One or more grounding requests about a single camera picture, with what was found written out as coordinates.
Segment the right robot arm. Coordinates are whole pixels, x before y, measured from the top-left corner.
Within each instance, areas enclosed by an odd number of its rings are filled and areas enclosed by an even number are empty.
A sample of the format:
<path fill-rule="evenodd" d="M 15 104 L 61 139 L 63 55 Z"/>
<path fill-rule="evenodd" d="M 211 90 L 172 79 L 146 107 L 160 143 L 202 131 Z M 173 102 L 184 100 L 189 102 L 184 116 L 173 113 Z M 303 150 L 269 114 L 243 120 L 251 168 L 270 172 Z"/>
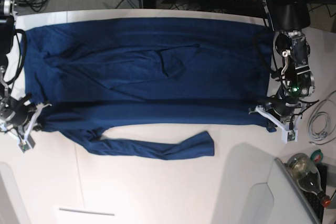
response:
<path fill-rule="evenodd" d="M 30 99 L 30 95 L 26 95 L 20 100 L 12 97 L 12 88 L 23 70 L 26 52 L 27 52 L 27 36 L 22 29 L 17 29 L 16 7 L 18 0 L 1 0 L 1 120 L 14 128 L 26 130 L 31 121 L 35 108 L 25 105 Z M 8 69 L 9 61 L 7 55 L 11 52 L 14 39 L 17 35 L 22 36 L 23 46 L 19 47 L 19 62 L 14 76 L 10 80 L 5 80 L 5 74 Z"/>

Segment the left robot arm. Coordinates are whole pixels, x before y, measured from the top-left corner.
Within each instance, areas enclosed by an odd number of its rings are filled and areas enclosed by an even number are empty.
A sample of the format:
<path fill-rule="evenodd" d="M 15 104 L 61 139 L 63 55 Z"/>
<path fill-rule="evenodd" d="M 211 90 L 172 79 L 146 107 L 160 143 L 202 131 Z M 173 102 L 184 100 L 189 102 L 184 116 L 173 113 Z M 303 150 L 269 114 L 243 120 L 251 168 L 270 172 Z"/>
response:
<path fill-rule="evenodd" d="M 277 34 L 276 52 L 283 66 L 276 68 L 280 87 L 267 112 L 280 121 L 289 120 L 295 110 L 304 109 L 303 99 L 314 92 L 314 77 L 309 67 L 310 46 L 303 29 L 310 25 L 306 0 L 261 0 L 270 28 Z"/>

